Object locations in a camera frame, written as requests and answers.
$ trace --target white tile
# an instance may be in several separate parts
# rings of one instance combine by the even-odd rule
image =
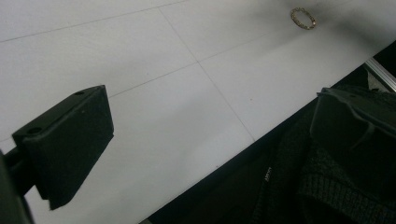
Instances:
[[[119,16],[182,0],[3,0],[0,41]]]
[[[69,94],[129,90],[195,62],[159,9],[0,43],[0,141]]]
[[[292,26],[201,64],[258,139],[396,38],[395,7],[384,6],[336,7],[312,31]]]
[[[198,64],[110,98],[115,137],[65,207],[35,190],[36,223],[138,223],[252,138]]]
[[[293,25],[290,11],[295,7],[309,9],[316,3],[313,12],[320,12],[347,1],[190,0],[161,7],[161,11],[202,60]]]

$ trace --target screw hole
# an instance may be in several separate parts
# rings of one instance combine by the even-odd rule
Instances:
[[[27,132],[30,133],[30,134],[39,133],[39,132],[41,132],[41,128],[33,128],[33,129],[31,129],[31,130],[29,130]]]

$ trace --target bracelet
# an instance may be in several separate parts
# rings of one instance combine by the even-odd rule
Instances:
[[[309,20],[312,21],[312,25],[307,26],[307,25],[305,25],[305,24],[302,24],[302,23],[297,19],[296,15],[295,15],[295,12],[297,12],[297,11],[303,12],[303,13],[309,18]],[[297,8],[295,8],[295,9],[293,9],[293,10],[291,11],[290,15],[291,15],[291,19],[294,21],[294,23],[296,23],[296,25],[300,26],[301,28],[303,28],[303,29],[305,29],[305,30],[312,30],[312,29],[314,29],[315,26],[317,25],[317,22],[315,21],[315,18],[313,18],[313,17],[311,16],[311,14],[309,14],[309,12],[307,12],[307,11],[305,10],[305,8],[303,8],[303,7],[297,7]]]

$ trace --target white table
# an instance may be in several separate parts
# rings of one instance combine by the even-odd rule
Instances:
[[[26,198],[36,223],[138,223],[390,44],[395,21],[392,0],[3,0],[0,147],[105,84],[115,138],[75,198]]]

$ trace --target metal strip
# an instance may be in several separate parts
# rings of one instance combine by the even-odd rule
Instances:
[[[364,67],[369,70],[370,73],[378,77],[385,87],[390,91],[396,92],[396,78],[384,68],[376,59],[371,58],[365,64]]]

